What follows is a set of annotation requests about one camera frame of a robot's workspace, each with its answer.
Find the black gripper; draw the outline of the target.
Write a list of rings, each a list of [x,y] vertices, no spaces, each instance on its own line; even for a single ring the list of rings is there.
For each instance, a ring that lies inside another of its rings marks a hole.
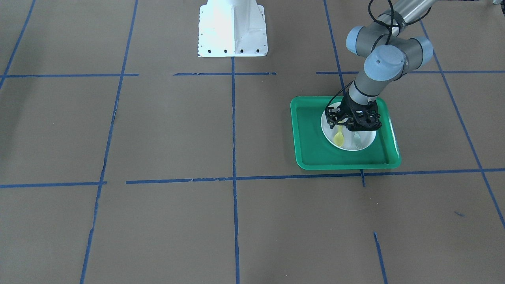
[[[342,114],[340,121],[344,122],[349,131],[377,131],[382,126],[376,102],[361,105],[354,102],[349,96],[345,96],[340,104],[340,112]]]

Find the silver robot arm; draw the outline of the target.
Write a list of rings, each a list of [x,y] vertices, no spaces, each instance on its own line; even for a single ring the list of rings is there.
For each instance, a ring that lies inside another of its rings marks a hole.
[[[346,47],[365,58],[363,69],[346,87],[340,106],[326,110],[327,122],[349,131],[377,131],[381,127],[377,97],[386,86],[428,63],[434,48],[426,37],[404,39],[409,25],[428,15],[433,0],[399,0],[368,26],[356,26],[348,34]]]

